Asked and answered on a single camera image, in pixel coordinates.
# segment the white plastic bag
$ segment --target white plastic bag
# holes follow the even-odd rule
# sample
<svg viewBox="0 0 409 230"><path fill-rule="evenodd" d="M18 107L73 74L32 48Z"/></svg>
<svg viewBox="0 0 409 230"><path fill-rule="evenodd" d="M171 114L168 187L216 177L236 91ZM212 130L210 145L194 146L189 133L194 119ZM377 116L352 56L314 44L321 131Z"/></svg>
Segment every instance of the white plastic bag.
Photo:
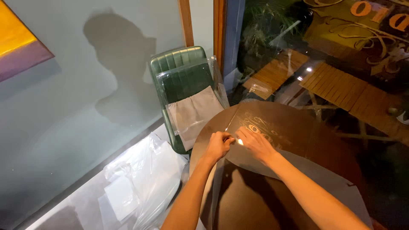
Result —
<svg viewBox="0 0 409 230"><path fill-rule="evenodd" d="M104 228L117 229L118 225L123 223L130 226L128 220L135 222L134 230L159 228L164 221L163 214L179 187L180 176L186 163L187 160L177 154L168 142L151 133L105 166L105 178L112 183L110 186L127 189L127 192L122 192L126 197L118 198L112 194L115 187L106 189L106 195L115 213L109 216L111 219L115 216L117 219L106 220L104 223L111 224ZM127 185L126 179L132 185L131 192L124 186Z"/></svg>

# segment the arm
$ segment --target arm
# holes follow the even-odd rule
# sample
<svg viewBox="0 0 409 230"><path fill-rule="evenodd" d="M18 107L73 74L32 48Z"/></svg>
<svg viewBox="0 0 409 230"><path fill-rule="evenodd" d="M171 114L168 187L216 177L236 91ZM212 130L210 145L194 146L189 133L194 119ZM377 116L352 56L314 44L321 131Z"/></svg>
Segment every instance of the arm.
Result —
<svg viewBox="0 0 409 230"><path fill-rule="evenodd" d="M280 177L320 229L369 230L345 205L288 162L263 135L245 127L236 134L256 159Z"/></svg>
<svg viewBox="0 0 409 230"><path fill-rule="evenodd" d="M207 178L213 166L230 150L235 141L229 133L213 133L209 145L199 159L192 176L176 198L161 230L195 230Z"/></svg>

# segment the chair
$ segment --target chair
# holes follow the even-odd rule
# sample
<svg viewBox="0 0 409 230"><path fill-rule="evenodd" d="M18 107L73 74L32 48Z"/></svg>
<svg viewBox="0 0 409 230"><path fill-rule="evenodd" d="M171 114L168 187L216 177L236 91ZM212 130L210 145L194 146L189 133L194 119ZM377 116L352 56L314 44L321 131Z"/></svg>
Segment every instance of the chair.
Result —
<svg viewBox="0 0 409 230"><path fill-rule="evenodd" d="M190 149L189 151L185 151L180 136L175 135L173 132L172 124L166 110L166 102L163 98L164 92L161 91L159 82L156 79L156 75L180 66L184 66L186 64L202 61L205 58L206 54L204 49L200 46L193 46L160 54L153 57L150 61L149 68L151 71L152 80L155 84L157 95L159 97L165 126L169 134L169 139L171 141L171 146L175 150L175 152L179 154L190 154L192 150ZM173 74L171 77L169 77L169 79L166 80L166 82L164 81L164 86L167 89L167 92L171 92L166 94L167 102L172 103L188 98L202 91L208 86L212 86L213 88L213 79L211 77L206 77L209 76L208 74L201 74L204 71L210 71L207 64L203 65L203 68L197 68L194 77L186 77L182 76L182 74Z"/></svg>

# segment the yellow and purple painting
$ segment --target yellow and purple painting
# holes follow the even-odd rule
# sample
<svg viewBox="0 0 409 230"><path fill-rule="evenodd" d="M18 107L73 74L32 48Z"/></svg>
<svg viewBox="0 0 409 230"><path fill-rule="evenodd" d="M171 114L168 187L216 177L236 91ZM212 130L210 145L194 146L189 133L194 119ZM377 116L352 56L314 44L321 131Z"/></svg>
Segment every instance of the yellow and purple painting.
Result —
<svg viewBox="0 0 409 230"><path fill-rule="evenodd" d="M53 57L3 0L0 0L0 81Z"/></svg>

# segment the painting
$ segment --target painting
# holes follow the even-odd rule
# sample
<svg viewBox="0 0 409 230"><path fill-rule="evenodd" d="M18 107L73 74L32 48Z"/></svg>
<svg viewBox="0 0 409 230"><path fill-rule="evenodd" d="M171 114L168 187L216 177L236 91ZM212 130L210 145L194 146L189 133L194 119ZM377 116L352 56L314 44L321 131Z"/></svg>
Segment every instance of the painting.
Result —
<svg viewBox="0 0 409 230"><path fill-rule="evenodd" d="M0 82L53 57L0 0Z"/></svg>

